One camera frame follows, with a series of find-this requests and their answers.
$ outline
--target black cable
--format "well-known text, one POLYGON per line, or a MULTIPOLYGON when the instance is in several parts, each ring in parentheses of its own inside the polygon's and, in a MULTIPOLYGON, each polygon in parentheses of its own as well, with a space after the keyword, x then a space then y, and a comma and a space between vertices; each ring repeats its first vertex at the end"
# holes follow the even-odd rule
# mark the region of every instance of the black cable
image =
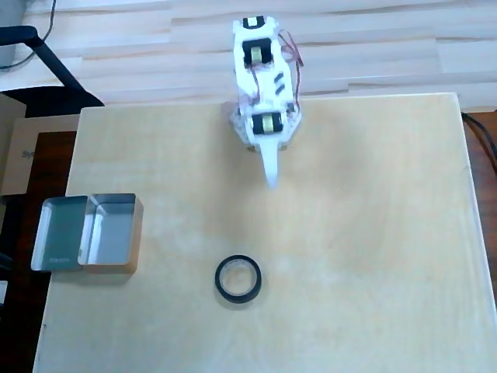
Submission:
MULTIPOLYGON (((48 27, 47 33, 43 37, 43 41, 45 41, 48 38, 48 36, 52 32, 52 28, 54 27, 54 16, 55 16, 56 3, 57 3, 57 0, 54 0, 54 2, 52 3, 52 9, 50 11, 50 25, 48 27)), ((35 54, 36 53, 31 52, 31 54, 28 57, 24 58, 22 61, 16 62, 15 64, 11 64, 10 66, 0 66, 0 70, 9 70, 10 68, 16 68, 17 66, 20 66, 21 64, 25 64, 27 61, 29 61, 31 58, 33 58, 35 54)))
POLYGON ((488 145, 490 146, 490 149, 492 150, 492 154, 494 155, 495 160, 497 161, 497 147, 495 146, 495 142, 492 139, 492 136, 490 135, 490 132, 485 128, 483 124, 478 122, 476 119, 473 117, 470 117, 466 113, 461 113, 461 116, 463 117, 463 120, 465 121, 470 121, 472 124, 474 124, 478 129, 483 132, 483 135, 488 141, 488 145))

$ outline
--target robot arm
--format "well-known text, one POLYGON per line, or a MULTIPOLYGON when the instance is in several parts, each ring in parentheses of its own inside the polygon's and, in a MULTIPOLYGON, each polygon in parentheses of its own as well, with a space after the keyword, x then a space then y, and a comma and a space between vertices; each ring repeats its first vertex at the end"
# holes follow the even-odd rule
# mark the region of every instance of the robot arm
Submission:
POLYGON ((275 187, 278 151, 301 122, 290 66, 283 58, 278 23, 272 17, 234 21, 233 33, 238 111, 231 122, 240 139, 260 152, 266 180, 275 187))

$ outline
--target rectangular metal container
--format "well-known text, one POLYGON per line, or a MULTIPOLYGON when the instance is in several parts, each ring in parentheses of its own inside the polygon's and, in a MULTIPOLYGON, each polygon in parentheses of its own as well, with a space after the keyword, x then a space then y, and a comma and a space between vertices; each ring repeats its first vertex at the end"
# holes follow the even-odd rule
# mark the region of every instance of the rectangular metal container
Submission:
POLYGON ((31 258, 32 270, 80 270, 78 248, 85 223, 87 196, 44 201, 31 258))
POLYGON ((31 268, 132 274, 142 219, 143 205, 132 193, 49 198, 43 203, 31 268))
POLYGON ((137 268, 143 205, 134 194, 93 194, 85 209, 78 262, 97 272, 137 268))

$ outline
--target red wire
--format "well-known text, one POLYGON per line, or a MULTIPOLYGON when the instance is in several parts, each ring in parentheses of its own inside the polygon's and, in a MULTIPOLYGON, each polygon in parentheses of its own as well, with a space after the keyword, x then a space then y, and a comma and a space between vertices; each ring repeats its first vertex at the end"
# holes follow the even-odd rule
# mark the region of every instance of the red wire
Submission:
POLYGON ((288 53, 290 53, 292 55, 291 61, 295 61, 295 68, 297 70, 297 84, 295 86, 295 103, 297 105, 297 108, 300 110, 301 105, 298 101, 298 95, 299 95, 299 91, 300 91, 300 87, 301 87, 301 67, 304 66, 304 62, 302 61, 301 54, 298 51, 298 47, 295 44, 293 37, 291 36, 291 34, 288 31, 281 30, 280 33, 278 33, 278 37, 280 37, 280 39, 286 44, 286 47, 288 49, 290 49, 291 52, 288 52, 288 53), (288 37, 290 38, 290 41, 293 44, 293 46, 290 46, 290 44, 287 42, 287 40, 281 34, 282 32, 285 32, 288 34, 288 37))

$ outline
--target black ring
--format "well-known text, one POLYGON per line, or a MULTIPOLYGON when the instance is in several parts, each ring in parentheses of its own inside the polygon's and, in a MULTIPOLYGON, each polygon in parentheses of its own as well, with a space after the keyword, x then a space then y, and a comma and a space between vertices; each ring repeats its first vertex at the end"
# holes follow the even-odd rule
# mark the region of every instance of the black ring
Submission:
POLYGON ((249 258, 248 256, 245 256, 245 255, 239 255, 239 254, 232 255, 232 256, 229 256, 228 258, 226 258, 225 260, 223 260, 221 262, 221 264, 219 264, 219 266, 217 266, 216 277, 214 278, 214 283, 216 284, 217 290, 221 293, 223 298, 226 299, 227 301, 230 301, 231 303, 238 303, 238 304, 247 303, 247 302, 250 302, 253 298, 255 298, 257 296, 257 294, 259 293, 259 291, 261 290, 261 286, 262 286, 261 270, 260 270, 259 266, 257 265, 257 263, 254 261, 254 259, 249 258), (226 264, 228 264, 234 260, 244 260, 245 262, 248 262, 252 267, 254 267, 254 270, 255 270, 255 275, 256 275, 255 285, 248 293, 243 294, 243 295, 230 294, 227 291, 225 291, 223 289, 223 287, 221 286, 221 279, 220 279, 221 270, 224 268, 224 266, 226 266, 226 264))

